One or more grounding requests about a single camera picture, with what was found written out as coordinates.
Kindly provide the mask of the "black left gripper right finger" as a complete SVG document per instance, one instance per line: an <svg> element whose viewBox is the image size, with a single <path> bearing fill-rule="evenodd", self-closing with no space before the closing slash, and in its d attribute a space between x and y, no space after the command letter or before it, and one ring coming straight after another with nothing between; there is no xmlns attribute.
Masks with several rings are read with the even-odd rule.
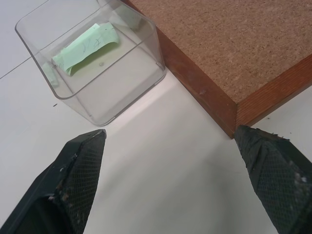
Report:
<svg viewBox="0 0 312 234"><path fill-rule="evenodd" d="M234 139L254 192L280 234L312 232L312 163L289 139L247 125Z"/></svg>

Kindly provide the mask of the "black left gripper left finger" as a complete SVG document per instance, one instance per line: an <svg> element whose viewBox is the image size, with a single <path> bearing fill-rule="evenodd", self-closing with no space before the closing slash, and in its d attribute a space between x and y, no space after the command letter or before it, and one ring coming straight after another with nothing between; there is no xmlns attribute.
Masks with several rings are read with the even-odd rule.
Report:
<svg viewBox="0 0 312 234"><path fill-rule="evenodd" d="M81 234L98 187L104 129L68 141L2 225L2 234Z"/></svg>

